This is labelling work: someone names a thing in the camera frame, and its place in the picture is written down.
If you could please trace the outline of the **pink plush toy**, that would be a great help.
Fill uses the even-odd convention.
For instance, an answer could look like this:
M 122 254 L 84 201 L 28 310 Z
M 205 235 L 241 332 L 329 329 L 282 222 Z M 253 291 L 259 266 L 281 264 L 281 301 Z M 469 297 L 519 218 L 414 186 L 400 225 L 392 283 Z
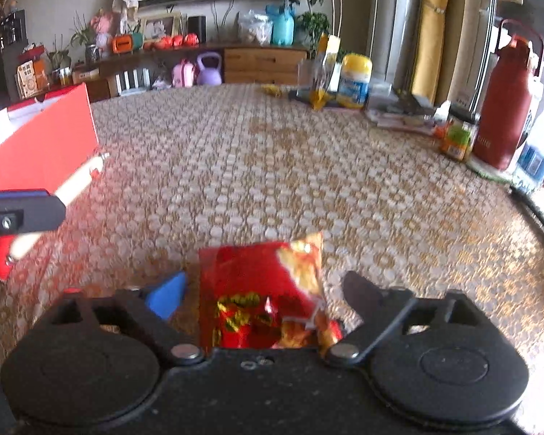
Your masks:
M 112 40 L 118 28 L 119 14 L 100 9 L 90 20 L 90 26 L 95 33 L 95 44 L 102 59 L 112 53 Z

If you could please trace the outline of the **plastic water bottle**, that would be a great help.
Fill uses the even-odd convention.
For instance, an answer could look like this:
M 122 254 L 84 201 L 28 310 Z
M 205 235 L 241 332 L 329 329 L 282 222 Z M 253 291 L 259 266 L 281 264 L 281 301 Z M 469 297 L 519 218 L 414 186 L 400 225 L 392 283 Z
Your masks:
M 537 116 L 523 144 L 514 171 L 513 186 L 530 194 L 544 181 L 544 111 Z

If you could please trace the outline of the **framed photo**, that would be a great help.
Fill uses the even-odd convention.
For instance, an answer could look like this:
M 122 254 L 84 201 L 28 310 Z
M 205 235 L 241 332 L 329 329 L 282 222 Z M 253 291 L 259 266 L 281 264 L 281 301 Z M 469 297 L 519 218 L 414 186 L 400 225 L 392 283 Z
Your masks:
M 145 41 L 161 40 L 165 36 L 176 36 L 181 29 L 179 12 L 160 13 L 143 16 L 140 20 L 140 32 Z

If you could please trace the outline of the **clear drinking glass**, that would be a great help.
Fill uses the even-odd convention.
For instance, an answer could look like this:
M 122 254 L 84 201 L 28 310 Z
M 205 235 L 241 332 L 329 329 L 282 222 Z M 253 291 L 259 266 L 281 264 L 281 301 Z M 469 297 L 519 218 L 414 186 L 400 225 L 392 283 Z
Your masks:
M 302 59 L 298 62 L 297 97 L 308 99 L 317 75 L 318 63 L 315 59 Z

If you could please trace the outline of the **stack of books and papers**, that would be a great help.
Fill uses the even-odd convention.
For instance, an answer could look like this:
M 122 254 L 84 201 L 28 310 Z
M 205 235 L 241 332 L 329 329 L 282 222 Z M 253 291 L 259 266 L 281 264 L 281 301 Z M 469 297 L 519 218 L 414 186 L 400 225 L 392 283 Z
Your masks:
M 437 127 L 448 118 L 450 102 L 443 102 L 435 107 L 432 116 L 412 116 L 401 111 L 397 106 L 396 88 L 390 83 L 374 82 L 370 85 L 367 107 L 363 114 L 374 126 L 407 133 L 432 136 Z

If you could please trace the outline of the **black remote control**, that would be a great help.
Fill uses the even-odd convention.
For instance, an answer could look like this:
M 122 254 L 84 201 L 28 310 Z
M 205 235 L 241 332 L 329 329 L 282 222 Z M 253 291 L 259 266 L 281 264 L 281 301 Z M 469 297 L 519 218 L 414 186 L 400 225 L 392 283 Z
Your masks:
M 544 230 L 544 192 L 526 192 L 519 187 L 510 187 L 510 196 Z

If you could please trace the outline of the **red storage box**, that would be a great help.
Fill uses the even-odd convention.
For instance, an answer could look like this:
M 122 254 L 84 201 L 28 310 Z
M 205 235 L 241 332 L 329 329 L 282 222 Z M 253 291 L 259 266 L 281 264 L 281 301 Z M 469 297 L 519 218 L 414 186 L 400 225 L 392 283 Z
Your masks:
M 0 191 L 45 190 L 67 207 L 103 164 L 84 84 L 0 111 Z M 1 282 L 43 233 L 0 238 Z

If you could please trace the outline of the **glass jar black lid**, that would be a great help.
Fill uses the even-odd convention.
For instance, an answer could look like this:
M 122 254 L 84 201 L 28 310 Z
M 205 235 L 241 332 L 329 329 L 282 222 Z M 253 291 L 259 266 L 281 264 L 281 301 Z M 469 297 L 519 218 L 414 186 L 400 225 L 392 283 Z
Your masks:
M 476 120 L 451 117 L 440 144 L 440 152 L 453 160 L 465 162 L 478 133 Z

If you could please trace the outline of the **wooden tv sideboard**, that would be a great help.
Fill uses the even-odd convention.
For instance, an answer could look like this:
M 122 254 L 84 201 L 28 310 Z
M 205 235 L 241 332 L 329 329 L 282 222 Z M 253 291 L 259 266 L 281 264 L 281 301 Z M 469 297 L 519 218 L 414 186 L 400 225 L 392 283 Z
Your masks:
M 72 71 L 93 102 L 132 91 L 193 84 L 272 83 L 295 86 L 308 50 L 301 46 L 209 43 L 171 49 L 141 49 L 112 55 Z

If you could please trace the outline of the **yellow lid gummies bottle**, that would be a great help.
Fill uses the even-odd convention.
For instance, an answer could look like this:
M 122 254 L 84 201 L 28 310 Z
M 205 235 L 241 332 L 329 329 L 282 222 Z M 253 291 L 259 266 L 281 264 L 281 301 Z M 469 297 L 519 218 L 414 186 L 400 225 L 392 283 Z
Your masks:
M 372 62 L 356 53 L 343 58 L 336 101 L 349 109 L 362 109 L 369 96 Z

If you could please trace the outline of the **white standing air conditioner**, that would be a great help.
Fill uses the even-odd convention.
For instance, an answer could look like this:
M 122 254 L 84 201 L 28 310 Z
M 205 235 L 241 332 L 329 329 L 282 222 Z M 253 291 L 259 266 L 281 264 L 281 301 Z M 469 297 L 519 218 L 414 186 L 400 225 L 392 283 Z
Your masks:
M 372 77 L 407 88 L 417 45 L 421 0 L 369 0 L 366 54 Z

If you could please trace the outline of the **red water bottle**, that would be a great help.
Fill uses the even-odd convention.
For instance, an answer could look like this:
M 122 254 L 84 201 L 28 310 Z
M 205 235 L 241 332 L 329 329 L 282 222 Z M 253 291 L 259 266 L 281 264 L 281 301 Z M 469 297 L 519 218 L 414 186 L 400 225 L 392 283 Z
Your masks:
M 472 151 L 502 172 L 507 171 L 522 137 L 544 57 L 544 38 L 534 29 L 515 19 L 501 20 L 498 28 L 505 26 L 516 30 L 507 44 L 501 43 L 502 33 L 497 33 Z

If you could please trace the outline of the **black side cabinet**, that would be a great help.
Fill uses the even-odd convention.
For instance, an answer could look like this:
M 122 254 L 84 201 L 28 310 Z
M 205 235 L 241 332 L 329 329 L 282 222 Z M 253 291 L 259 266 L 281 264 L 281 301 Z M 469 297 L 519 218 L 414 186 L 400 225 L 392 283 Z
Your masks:
M 20 99 L 16 83 L 18 57 L 28 45 L 24 10 L 0 20 L 0 110 Z

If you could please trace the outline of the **pink small backpack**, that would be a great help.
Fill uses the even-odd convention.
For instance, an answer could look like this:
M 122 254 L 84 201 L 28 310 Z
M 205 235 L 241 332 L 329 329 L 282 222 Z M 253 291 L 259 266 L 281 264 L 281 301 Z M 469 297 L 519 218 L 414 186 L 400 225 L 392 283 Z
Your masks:
M 186 59 L 178 62 L 172 69 L 172 86 L 173 87 L 193 87 L 196 78 L 195 65 Z

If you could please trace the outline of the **black cylinder speaker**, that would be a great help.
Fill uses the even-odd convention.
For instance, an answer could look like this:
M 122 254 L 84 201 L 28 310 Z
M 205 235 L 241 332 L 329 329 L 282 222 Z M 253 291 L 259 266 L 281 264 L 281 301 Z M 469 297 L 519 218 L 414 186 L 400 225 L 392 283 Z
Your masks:
M 206 16 L 190 16 L 187 20 L 187 29 L 189 33 L 195 34 L 199 44 L 206 43 L 207 30 L 206 30 Z

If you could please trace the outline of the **red chips bag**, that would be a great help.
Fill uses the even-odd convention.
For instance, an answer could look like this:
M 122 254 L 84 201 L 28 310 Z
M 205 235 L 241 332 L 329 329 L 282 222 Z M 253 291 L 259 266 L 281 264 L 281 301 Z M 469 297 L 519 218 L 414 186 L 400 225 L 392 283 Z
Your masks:
M 330 318 L 320 232 L 295 241 L 199 251 L 199 340 L 212 349 L 326 352 L 342 337 Z

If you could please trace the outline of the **dark round coaster tray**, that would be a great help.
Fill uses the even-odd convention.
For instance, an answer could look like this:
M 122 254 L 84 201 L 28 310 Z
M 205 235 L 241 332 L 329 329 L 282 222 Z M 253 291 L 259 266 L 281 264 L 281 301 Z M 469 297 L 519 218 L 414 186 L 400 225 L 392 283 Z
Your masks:
M 366 109 L 367 102 L 356 104 L 349 102 L 341 102 L 337 98 L 338 92 L 326 91 L 321 94 L 313 94 L 310 90 L 304 88 L 294 88 L 288 91 L 288 98 L 291 101 L 298 101 L 309 105 L 313 109 L 348 109 L 354 111 L 361 111 Z

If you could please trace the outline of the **tall yellow snack pouch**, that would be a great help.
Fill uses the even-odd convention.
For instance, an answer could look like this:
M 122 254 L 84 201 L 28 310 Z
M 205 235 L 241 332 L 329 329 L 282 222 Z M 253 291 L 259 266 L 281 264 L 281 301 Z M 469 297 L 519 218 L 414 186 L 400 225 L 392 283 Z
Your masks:
M 313 94 L 318 95 L 329 90 L 340 43 L 341 40 L 334 34 L 322 33 L 320 36 L 314 58 L 318 63 L 318 72 L 311 89 Z

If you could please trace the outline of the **clear plastic bag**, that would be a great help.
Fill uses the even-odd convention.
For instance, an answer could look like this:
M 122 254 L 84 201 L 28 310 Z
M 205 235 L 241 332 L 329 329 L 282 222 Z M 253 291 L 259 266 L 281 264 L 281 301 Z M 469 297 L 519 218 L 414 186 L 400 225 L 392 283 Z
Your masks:
M 271 42 L 273 22 L 265 14 L 249 10 L 238 16 L 238 36 L 241 43 L 267 45 Z

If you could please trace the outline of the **teal spray bottle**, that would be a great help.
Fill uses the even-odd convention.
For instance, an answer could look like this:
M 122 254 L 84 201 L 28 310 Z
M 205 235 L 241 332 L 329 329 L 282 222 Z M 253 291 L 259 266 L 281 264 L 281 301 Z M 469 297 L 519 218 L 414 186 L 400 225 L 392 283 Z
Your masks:
M 289 5 L 268 4 L 265 13 L 272 22 L 271 43 L 278 46 L 292 46 L 294 43 L 294 11 Z

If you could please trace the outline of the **purple kettlebell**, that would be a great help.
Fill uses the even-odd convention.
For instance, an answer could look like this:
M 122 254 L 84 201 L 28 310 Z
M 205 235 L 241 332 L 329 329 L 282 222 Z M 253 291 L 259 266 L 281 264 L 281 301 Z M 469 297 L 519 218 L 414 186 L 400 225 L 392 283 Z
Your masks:
M 216 62 L 214 67 L 208 67 L 204 64 L 205 59 L 210 59 Z M 198 74 L 197 83 L 200 86 L 217 87 L 223 83 L 221 74 L 222 56 L 218 52 L 204 52 L 196 58 Z

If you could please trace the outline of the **green woven coaster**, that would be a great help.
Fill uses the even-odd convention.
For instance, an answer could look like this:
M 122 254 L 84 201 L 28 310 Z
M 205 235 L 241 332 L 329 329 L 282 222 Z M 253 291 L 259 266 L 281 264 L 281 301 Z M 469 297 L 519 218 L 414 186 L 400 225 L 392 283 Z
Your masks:
M 466 166 L 485 180 L 496 182 L 498 184 L 509 185 L 512 183 L 512 176 L 507 172 L 502 172 L 494 167 L 479 160 L 475 155 L 471 155 L 466 161 Z

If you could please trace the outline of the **white books on shelf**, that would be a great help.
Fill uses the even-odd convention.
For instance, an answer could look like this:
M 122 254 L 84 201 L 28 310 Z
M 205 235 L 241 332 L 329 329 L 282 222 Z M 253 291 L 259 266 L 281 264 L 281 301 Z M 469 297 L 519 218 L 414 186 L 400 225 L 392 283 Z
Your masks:
M 115 83 L 118 96 L 130 96 L 151 90 L 150 73 L 147 68 L 117 73 Z

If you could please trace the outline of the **small yellow candy wrapper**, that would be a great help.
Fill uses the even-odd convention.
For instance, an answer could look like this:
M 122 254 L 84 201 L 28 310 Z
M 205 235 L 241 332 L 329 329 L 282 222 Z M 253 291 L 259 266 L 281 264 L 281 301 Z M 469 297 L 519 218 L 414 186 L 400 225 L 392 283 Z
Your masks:
M 264 83 L 260 86 L 263 93 L 269 96 L 273 97 L 282 97 L 283 96 L 283 90 L 282 87 L 277 86 L 277 84 L 274 83 Z

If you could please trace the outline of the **red apples decoration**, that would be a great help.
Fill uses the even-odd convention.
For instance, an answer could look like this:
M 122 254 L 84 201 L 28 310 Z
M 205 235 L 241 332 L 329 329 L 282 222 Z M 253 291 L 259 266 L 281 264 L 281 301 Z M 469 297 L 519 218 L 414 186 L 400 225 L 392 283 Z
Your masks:
M 163 36 L 158 40 L 147 41 L 143 44 L 143 49 L 151 50 L 172 50 L 180 47 L 198 46 L 200 39 L 195 33 L 176 34 L 175 36 Z

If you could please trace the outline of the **orange retro radio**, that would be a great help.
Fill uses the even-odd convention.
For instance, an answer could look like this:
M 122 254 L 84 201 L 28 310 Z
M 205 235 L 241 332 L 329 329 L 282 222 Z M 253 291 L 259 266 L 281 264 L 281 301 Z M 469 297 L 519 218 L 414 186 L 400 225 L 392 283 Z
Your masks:
M 112 39 L 112 52 L 114 54 L 125 54 L 139 50 L 143 46 L 143 35 L 141 33 L 126 33 L 115 36 Z

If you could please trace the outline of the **yellow rolled mat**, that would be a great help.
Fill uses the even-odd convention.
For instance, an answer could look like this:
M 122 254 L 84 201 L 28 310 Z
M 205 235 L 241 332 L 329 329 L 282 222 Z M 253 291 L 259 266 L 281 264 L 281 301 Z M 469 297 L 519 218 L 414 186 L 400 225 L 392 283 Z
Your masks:
M 433 102 L 443 55 L 445 12 L 449 0 L 421 0 L 419 37 L 411 91 Z

